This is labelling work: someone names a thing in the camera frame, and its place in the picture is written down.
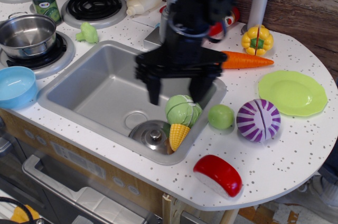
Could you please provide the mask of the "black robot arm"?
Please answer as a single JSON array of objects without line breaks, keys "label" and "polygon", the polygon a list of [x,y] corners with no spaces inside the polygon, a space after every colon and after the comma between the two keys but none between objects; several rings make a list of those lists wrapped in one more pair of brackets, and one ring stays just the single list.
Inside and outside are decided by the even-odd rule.
[{"label": "black robot arm", "polygon": [[189,93],[199,102],[222,72],[227,56],[202,46],[210,27],[230,14],[233,0],[173,0],[169,4],[162,45],[138,55],[136,78],[146,84],[157,105],[163,78],[189,78]]}]

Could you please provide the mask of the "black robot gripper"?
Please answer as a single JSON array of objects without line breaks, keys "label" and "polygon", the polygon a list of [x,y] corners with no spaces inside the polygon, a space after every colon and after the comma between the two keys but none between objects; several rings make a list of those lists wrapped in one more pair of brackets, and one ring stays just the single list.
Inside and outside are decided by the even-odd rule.
[{"label": "black robot gripper", "polygon": [[191,78],[189,92],[193,101],[199,102],[220,75],[227,56],[202,46],[210,25],[200,15],[171,11],[165,26],[163,44],[136,57],[136,78],[145,79],[153,105],[159,103],[161,79]]}]

